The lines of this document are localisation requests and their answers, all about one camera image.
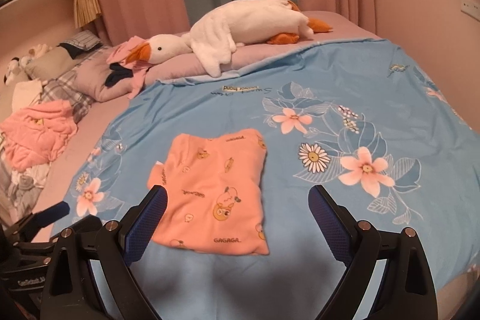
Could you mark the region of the orange cartoon print shirt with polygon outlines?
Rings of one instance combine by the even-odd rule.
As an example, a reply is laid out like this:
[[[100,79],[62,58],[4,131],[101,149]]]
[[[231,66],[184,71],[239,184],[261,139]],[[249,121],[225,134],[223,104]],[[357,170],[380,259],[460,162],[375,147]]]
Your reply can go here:
[[[252,128],[217,138],[176,136],[147,181],[168,197],[152,240],[198,253],[269,254],[259,186],[266,154]]]

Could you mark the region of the white grey clothes heap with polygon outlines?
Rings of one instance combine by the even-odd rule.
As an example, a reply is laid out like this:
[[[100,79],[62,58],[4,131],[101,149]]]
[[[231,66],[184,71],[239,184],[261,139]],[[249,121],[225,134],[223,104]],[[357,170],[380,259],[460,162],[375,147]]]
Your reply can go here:
[[[49,171],[50,164],[42,164],[18,172],[1,161],[1,224],[4,227],[10,227],[32,212]]]

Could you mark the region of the pink crumpled clothes pile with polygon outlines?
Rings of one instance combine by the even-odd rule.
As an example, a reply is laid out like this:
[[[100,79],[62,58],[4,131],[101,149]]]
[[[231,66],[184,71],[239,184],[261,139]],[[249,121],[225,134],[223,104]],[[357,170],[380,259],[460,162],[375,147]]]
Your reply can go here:
[[[47,101],[17,110],[1,122],[8,165],[23,172],[52,163],[77,133],[69,101]]]

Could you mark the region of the blue floral quilt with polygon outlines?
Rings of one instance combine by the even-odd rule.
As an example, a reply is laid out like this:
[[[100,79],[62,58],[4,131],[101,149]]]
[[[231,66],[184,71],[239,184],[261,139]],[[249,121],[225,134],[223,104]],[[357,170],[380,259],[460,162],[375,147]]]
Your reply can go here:
[[[69,216],[122,218],[169,154],[208,163],[208,142],[254,129],[266,158],[264,220],[253,236],[269,253],[193,251],[175,234],[150,244],[133,272],[164,319],[313,319],[344,266],[308,208],[320,184],[379,230],[413,228],[437,289],[479,269],[479,135],[422,69],[388,40],[334,42],[264,60],[225,79],[155,83],[134,98],[73,176]]]

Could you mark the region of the white folded cloth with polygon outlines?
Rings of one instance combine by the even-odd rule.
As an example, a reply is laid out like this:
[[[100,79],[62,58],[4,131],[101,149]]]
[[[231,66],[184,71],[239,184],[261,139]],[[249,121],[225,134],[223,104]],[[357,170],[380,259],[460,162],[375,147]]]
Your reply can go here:
[[[43,85],[41,80],[18,82],[14,88],[11,109],[13,112],[38,104],[41,100]]]

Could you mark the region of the plaid grey pillow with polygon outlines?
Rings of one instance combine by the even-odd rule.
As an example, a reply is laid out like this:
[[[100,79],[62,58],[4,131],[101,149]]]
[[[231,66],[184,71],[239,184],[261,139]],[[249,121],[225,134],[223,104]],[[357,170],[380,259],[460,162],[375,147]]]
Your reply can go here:
[[[55,79],[50,79],[43,86],[41,102],[64,100],[72,107],[73,118],[78,124],[88,113],[94,99],[76,90],[74,82],[77,77],[77,67],[65,72]]]

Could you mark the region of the mauve pillow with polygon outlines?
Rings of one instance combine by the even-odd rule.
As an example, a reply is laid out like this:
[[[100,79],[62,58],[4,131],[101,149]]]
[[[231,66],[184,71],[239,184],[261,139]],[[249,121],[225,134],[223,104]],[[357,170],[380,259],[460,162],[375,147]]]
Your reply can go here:
[[[333,31],[318,33],[312,40],[301,40],[297,44],[256,44],[241,47],[232,55],[231,62],[223,65],[221,70],[223,72],[239,70],[265,58],[291,52],[294,49],[309,46],[315,42],[377,38],[372,32],[360,28],[345,17],[333,12],[309,11],[307,15],[328,23],[333,28]],[[82,62],[73,81],[74,90],[92,97],[95,101],[104,102],[131,93],[134,87],[139,86],[143,88],[152,85],[157,80],[166,81],[206,74],[203,66],[194,54],[182,54],[150,68],[149,71],[143,72],[139,78],[125,78],[113,87],[107,88],[105,81],[110,73],[110,68],[106,60],[113,51],[113,48],[108,48],[103,53]]]

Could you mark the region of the small plush toys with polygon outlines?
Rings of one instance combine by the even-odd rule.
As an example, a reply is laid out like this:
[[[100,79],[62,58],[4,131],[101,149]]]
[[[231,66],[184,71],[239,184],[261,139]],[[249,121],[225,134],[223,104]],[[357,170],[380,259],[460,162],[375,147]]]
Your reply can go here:
[[[47,44],[38,44],[29,49],[27,54],[21,58],[13,57],[13,59],[8,63],[7,70],[4,76],[4,84],[10,85],[12,81],[18,76],[21,71],[24,71],[26,66],[37,58],[40,58],[47,52],[51,51],[52,47]]]

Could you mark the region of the beige pillow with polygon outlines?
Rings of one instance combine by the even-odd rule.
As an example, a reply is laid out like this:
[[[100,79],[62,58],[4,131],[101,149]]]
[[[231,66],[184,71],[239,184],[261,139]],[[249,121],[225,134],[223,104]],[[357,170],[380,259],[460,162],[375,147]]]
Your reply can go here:
[[[56,79],[80,64],[78,59],[72,59],[63,47],[55,47],[40,58],[32,60],[24,68],[30,79],[46,81]]]

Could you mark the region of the dark navy garment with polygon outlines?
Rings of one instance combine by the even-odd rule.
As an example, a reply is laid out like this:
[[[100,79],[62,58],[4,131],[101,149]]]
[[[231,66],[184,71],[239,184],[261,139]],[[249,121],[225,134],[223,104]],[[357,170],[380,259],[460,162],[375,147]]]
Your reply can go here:
[[[123,79],[132,78],[133,70],[123,67],[119,62],[113,62],[109,65],[110,74],[105,79],[105,86],[111,88]]]

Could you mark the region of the pink garment on pillow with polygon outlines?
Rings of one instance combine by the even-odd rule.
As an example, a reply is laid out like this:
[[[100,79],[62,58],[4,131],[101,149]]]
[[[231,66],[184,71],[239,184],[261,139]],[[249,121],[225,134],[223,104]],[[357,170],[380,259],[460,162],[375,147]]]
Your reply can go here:
[[[107,64],[118,62],[122,67],[133,72],[129,99],[133,99],[143,90],[146,74],[151,67],[147,62],[150,55],[151,47],[148,40],[134,36],[114,48],[107,58]]]

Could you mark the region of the striped folded cloth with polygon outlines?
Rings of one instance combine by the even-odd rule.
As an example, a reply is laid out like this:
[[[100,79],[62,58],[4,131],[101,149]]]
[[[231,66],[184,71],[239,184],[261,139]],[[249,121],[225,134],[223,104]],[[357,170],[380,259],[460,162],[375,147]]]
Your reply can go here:
[[[58,44],[59,47],[66,49],[72,59],[97,49],[101,45],[100,38],[89,30],[78,32],[73,37]]]

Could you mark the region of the straw tassel lampshade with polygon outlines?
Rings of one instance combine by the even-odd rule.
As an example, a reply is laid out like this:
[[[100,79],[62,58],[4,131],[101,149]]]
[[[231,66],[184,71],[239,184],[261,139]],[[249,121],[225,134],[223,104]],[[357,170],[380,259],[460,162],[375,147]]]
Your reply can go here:
[[[98,0],[73,0],[74,24],[83,28],[102,15]]]

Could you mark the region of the white goose plush toy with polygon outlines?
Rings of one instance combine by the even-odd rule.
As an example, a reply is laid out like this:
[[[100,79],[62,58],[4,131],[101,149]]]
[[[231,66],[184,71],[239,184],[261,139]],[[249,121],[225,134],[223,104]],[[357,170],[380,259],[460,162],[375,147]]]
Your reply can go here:
[[[317,33],[332,32],[326,22],[306,16],[290,0],[236,0],[209,11],[189,32],[159,34],[148,40],[148,63],[161,64],[193,53],[209,76],[218,77],[240,46],[294,44]]]

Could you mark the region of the white wall socket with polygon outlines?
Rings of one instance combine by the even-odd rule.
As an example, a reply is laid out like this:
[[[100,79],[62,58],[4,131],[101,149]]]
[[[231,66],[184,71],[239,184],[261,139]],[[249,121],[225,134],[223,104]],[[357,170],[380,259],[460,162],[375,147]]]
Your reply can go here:
[[[480,21],[480,5],[472,0],[460,0],[460,11]]]

